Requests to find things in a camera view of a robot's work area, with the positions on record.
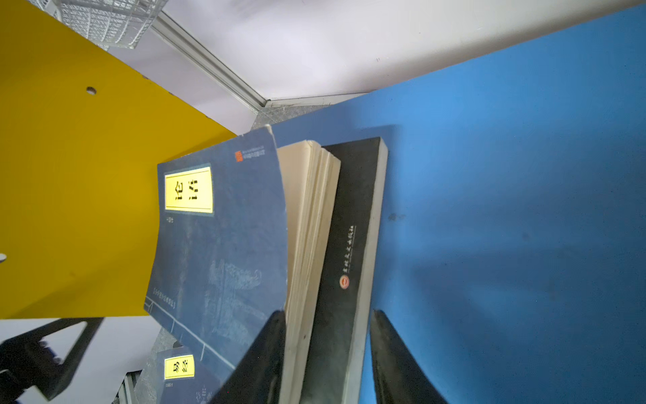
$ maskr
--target red circular logo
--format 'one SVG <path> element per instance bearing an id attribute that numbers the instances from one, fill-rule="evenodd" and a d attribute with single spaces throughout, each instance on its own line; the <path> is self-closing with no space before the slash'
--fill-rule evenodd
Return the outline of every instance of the red circular logo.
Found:
<path id="1" fill-rule="evenodd" d="M 341 276 L 341 279 L 339 279 L 339 285 L 341 285 L 342 289 L 348 289 L 348 286 L 350 286 L 350 278 L 348 278 L 347 275 Z"/>

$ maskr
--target blue table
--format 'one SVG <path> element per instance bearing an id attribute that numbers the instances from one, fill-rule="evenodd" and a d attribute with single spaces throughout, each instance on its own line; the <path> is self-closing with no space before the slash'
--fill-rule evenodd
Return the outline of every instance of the blue table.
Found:
<path id="1" fill-rule="evenodd" d="M 646 401 L 646 6 L 274 133 L 385 139 L 371 303 L 450 403 Z"/>

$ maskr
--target yellow board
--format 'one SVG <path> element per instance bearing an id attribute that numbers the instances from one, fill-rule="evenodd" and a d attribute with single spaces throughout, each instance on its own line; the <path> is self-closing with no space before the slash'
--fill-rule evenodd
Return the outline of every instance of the yellow board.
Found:
<path id="1" fill-rule="evenodd" d="M 144 315 L 157 164 L 234 135 L 27 0 L 0 36 L 0 318 Z"/>
<path id="2" fill-rule="evenodd" d="M 195 362 L 193 361 L 193 355 L 176 356 L 164 359 L 164 380 L 194 376 Z"/>
<path id="3" fill-rule="evenodd" d="M 166 174 L 164 182 L 166 210 L 213 213 L 210 166 Z"/>

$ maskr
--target yellow title label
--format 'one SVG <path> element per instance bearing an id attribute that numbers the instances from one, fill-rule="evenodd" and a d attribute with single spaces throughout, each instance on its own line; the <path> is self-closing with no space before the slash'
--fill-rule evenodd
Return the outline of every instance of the yellow title label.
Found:
<path id="1" fill-rule="evenodd" d="M 213 213 L 211 167 L 166 174 L 164 177 L 166 210 Z"/>
<path id="2" fill-rule="evenodd" d="M 164 360 L 164 380 L 195 376 L 193 355 L 170 357 Z"/>

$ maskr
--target white plastic basket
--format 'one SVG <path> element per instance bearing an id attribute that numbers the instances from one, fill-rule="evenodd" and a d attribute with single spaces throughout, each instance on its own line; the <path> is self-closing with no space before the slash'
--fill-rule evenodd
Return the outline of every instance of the white plastic basket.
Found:
<path id="1" fill-rule="evenodd" d="M 168 0 L 29 0 L 102 48 L 134 48 Z"/>

